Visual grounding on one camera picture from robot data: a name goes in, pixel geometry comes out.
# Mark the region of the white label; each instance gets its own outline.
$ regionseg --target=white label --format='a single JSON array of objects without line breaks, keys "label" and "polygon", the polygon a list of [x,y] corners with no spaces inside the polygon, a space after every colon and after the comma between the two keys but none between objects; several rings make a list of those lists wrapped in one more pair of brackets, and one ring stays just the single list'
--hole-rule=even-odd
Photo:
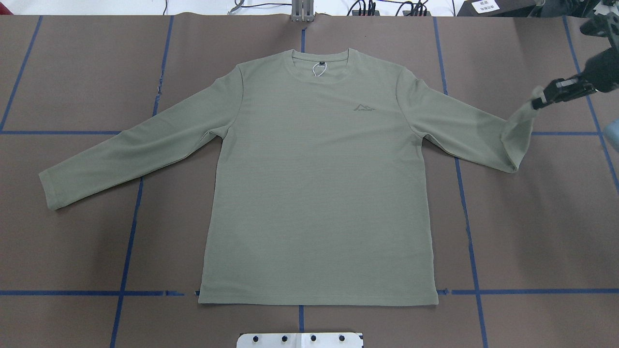
[{"label": "white label", "polygon": [[499,5],[496,4],[495,0],[481,0],[470,4],[473,5],[477,13],[486,13],[499,9]]}]

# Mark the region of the hang tag string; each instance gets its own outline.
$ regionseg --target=hang tag string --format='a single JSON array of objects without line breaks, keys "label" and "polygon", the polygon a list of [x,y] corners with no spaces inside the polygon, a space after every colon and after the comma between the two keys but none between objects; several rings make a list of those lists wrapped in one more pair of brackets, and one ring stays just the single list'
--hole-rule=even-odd
[{"label": "hang tag string", "polygon": [[[324,70],[320,73],[320,75],[316,75],[316,70],[315,70],[315,69],[316,69],[316,66],[319,66],[319,65],[320,65],[320,66],[324,66]],[[316,64],[315,64],[315,65],[311,68],[311,71],[314,73],[314,76],[316,76],[316,77],[320,77],[320,76],[322,76],[322,74],[324,74],[324,72],[325,72],[325,71],[327,71],[327,63],[325,63],[325,62],[319,62],[319,63],[316,63]]]}]

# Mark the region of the shirt logo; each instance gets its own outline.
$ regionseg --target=shirt logo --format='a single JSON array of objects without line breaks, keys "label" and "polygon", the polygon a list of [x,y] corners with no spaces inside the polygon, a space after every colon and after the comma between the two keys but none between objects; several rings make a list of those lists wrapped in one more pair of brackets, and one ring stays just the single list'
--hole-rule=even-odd
[{"label": "shirt logo", "polygon": [[370,107],[366,107],[365,105],[359,104],[359,106],[354,109],[353,111],[374,111],[375,109],[372,109]]}]

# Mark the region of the olive green shirt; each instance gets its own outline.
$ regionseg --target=olive green shirt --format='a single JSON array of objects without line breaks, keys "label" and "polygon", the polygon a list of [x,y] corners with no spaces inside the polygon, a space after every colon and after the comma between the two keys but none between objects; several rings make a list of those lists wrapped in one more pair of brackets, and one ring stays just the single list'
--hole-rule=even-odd
[{"label": "olive green shirt", "polygon": [[237,65],[40,179],[58,209],[220,136],[200,303],[429,305],[422,139],[515,172],[535,116],[527,102],[505,121],[351,48],[288,50]]}]

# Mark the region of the blue tape line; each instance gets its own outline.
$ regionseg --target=blue tape line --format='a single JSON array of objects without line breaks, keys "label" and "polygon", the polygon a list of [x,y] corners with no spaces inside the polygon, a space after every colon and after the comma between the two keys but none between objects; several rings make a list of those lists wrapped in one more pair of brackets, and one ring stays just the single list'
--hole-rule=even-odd
[{"label": "blue tape line", "polygon": [[[452,290],[452,295],[475,295],[475,290]],[[481,295],[530,295],[530,294],[619,294],[619,289],[488,289]]]},{"label": "blue tape line", "polygon": [[303,28],[303,30],[301,30],[301,52],[305,52],[305,30],[307,28]]},{"label": "blue tape line", "polygon": [[[574,50],[574,45],[572,44],[572,36],[569,33],[568,19],[566,16],[563,16],[563,27],[565,28],[565,35],[568,38],[569,50],[572,53],[572,59],[574,59],[574,66],[576,67],[576,71],[578,74],[581,73],[580,65],[578,64],[578,58],[576,57],[576,51]],[[610,169],[610,175],[613,178],[613,182],[615,183],[615,189],[619,194],[619,179],[617,178],[617,172],[615,171],[615,166],[613,162],[610,160],[610,154],[608,153],[608,147],[606,146],[606,141],[604,140],[604,136],[602,135],[602,130],[600,129],[600,123],[597,121],[597,115],[595,114],[595,109],[593,108],[593,104],[591,103],[591,98],[587,95],[586,97],[587,104],[589,105],[589,111],[591,112],[591,116],[593,117],[593,123],[595,124],[595,130],[597,131],[597,135],[600,139],[600,143],[602,144],[602,149],[604,150],[604,157],[606,157],[606,162],[608,163],[608,168]]]},{"label": "blue tape line", "polygon": [[[168,24],[168,35],[165,39],[165,49],[163,50],[163,58],[161,63],[161,75],[159,76],[159,85],[157,87],[157,96],[155,97],[155,105],[153,106],[153,116],[157,114],[159,108],[159,98],[161,96],[161,87],[163,85],[163,74],[165,73],[165,63],[168,59],[168,49],[170,47],[170,36],[172,33],[172,25],[174,23],[174,16],[170,16],[170,23]],[[137,189],[136,208],[133,212],[133,221],[131,224],[131,234],[129,234],[129,245],[127,246],[127,255],[124,260],[123,279],[120,285],[120,295],[118,296],[118,304],[116,306],[116,316],[114,318],[114,326],[112,329],[112,337],[110,339],[110,348],[114,348],[116,345],[116,335],[118,334],[118,324],[120,323],[120,314],[123,309],[124,290],[127,285],[127,274],[129,272],[129,263],[131,262],[131,251],[133,249],[133,241],[136,236],[137,227],[137,212],[140,208],[142,201],[142,189],[144,187],[144,177],[140,177],[140,186]]]},{"label": "blue tape line", "polygon": [[120,131],[0,131],[0,134],[59,134],[59,135],[83,135],[83,134],[112,134],[116,135]]},{"label": "blue tape line", "polygon": [[120,323],[120,314],[123,310],[124,290],[127,286],[127,274],[129,273],[129,262],[131,262],[131,251],[133,250],[133,241],[136,236],[137,227],[137,212],[142,201],[142,188],[144,187],[144,177],[140,178],[140,185],[137,188],[136,207],[133,211],[133,221],[131,223],[131,233],[129,234],[129,244],[127,246],[127,254],[124,259],[123,279],[120,284],[120,294],[118,295],[118,303],[116,304],[116,316],[114,317],[114,326],[112,328],[112,337],[110,340],[110,348],[116,345],[116,335],[118,334],[118,324]]},{"label": "blue tape line", "polygon": [[39,20],[37,22],[37,26],[35,27],[35,32],[32,33],[32,38],[30,39],[28,50],[26,51],[26,55],[24,56],[24,60],[22,61],[22,67],[19,68],[19,73],[17,74],[17,78],[15,79],[15,84],[13,85],[13,91],[11,92],[11,96],[9,97],[9,102],[6,104],[6,109],[4,109],[4,115],[2,116],[2,121],[0,121],[0,131],[2,131],[2,129],[4,128],[4,123],[6,123],[6,118],[9,116],[9,111],[11,110],[11,105],[13,104],[13,98],[15,97],[15,93],[17,93],[19,82],[22,80],[22,74],[24,73],[24,69],[26,68],[26,63],[28,62],[28,58],[30,57],[32,46],[34,46],[35,44],[35,39],[37,38],[38,30],[41,27],[42,20],[43,20],[43,16],[40,15]]},{"label": "blue tape line", "polygon": [[533,136],[598,136],[598,132],[531,132]]},{"label": "blue tape line", "polygon": [[[436,17],[432,17],[432,21],[434,23],[434,36],[436,38],[436,50],[438,51],[438,62],[441,68],[441,78],[443,80],[443,93],[445,95],[449,95],[447,92],[447,78],[445,77],[445,68],[443,63],[443,54],[441,52],[441,39],[438,32],[438,22],[436,21]],[[470,224],[469,224],[469,212],[466,208],[466,197],[464,196],[464,186],[462,185],[462,173],[460,171],[460,161],[458,158],[454,158],[456,161],[456,174],[458,177],[458,187],[460,187],[460,200],[462,203],[462,208],[464,210],[464,218],[466,221],[466,233],[469,238],[469,258],[470,258],[470,268],[473,274],[473,284],[475,286],[475,299],[477,300],[477,314],[479,316],[479,328],[482,334],[482,343],[483,348],[488,348],[488,336],[486,334],[486,324],[483,318],[483,306],[482,306],[482,297],[479,294],[479,281],[477,279],[477,265],[475,263],[475,252],[473,250],[473,238],[470,234]]]},{"label": "blue tape line", "polygon": [[438,63],[441,68],[441,79],[443,80],[443,93],[449,95],[447,93],[447,79],[445,78],[445,67],[443,66],[443,52],[441,51],[441,38],[438,34],[438,22],[436,21],[436,17],[432,17],[432,21],[434,22],[434,37],[436,38],[436,50],[438,51]]},{"label": "blue tape line", "polygon": [[165,291],[165,295],[166,296],[185,296],[185,294],[182,294],[182,293],[174,291],[174,290],[166,290]]},{"label": "blue tape line", "polygon": [[479,325],[482,330],[482,342],[484,348],[488,348],[488,336],[486,335],[486,324],[483,318],[482,297],[479,292],[479,279],[477,277],[477,263],[475,262],[475,251],[473,249],[473,237],[470,233],[469,212],[466,208],[466,197],[464,196],[464,185],[462,184],[462,172],[460,170],[460,160],[456,161],[456,174],[458,177],[458,187],[460,187],[460,200],[464,210],[464,218],[466,220],[466,234],[469,238],[469,258],[470,268],[473,273],[473,285],[475,286],[475,299],[477,300],[477,313],[479,315]]},{"label": "blue tape line", "polygon": [[165,296],[164,291],[124,291],[123,296]]},{"label": "blue tape line", "polygon": [[155,97],[155,106],[153,106],[153,116],[157,114],[159,109],[159,99],[161,98],[161,87],[163,85],[163,74],[165,73],[165,62],[168,59],[168,49],[170,48],[170,35],[172,34],[172,24],[174,23],[174,16],[170,16],[170,23],[168,24],[168,36],[165,39],[165,49],[163,50],[163,59],[161,61],[161,75],[159,75],[159,86],[157,87],[157,96]]},{"label": "blue tape line", "polygon": [[569,34],[568,18],[565,16],[563,16],[563,26],[565,28],[565,34],[568,36],[569,51],[572,52],[572,59],[574,60],[576,71],[580,74],[580,66],[578,66],[578,58],[576,58],[576,52],[574,51],[574,46],[572,45],[572,36]]},{"label": "blue tape line", "polygon": [[305,309],[303,306],[299,306],[299,332],[305,332]]},{"label": "blue tape line", "polygon": [[119,291],[0,290],[0,296],[118,296]]},{"label": "blue tape line", "polygon": [[[305,52],[305,30],[301,30],[301,52]],[[299,306],[299,332],[305,332],[305,310],[302,305]]]}]

